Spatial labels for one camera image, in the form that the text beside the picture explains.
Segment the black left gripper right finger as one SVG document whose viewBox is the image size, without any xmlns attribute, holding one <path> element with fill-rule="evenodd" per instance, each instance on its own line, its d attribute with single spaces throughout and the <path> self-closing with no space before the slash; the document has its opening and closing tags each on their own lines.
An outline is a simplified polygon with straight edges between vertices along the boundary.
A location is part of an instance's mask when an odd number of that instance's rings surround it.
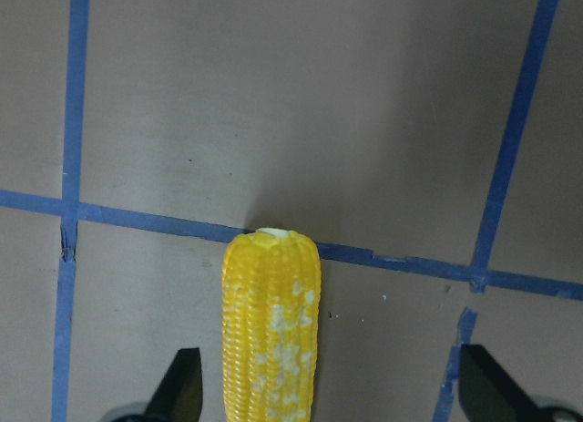
<svg viewBox="0 0 583 422">
<path fill-rule="evenodd" d="M 552 421 L 482 345 L 461 346 L 458 401 L 469 421 Z"/>
</svg>

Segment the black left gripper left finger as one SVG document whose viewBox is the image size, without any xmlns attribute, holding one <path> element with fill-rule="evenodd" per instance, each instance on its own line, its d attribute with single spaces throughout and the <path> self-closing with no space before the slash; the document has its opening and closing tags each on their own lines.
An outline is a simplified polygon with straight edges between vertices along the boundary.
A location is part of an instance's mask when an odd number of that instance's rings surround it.
<svg viewBox="0 0 583 422">
<path fill-rule="evenodd" d="M 146 421 L 199 421 L 203 403 L 200 351 L 182 348 L 175 354 L 144 411 Z"/>
</svg>

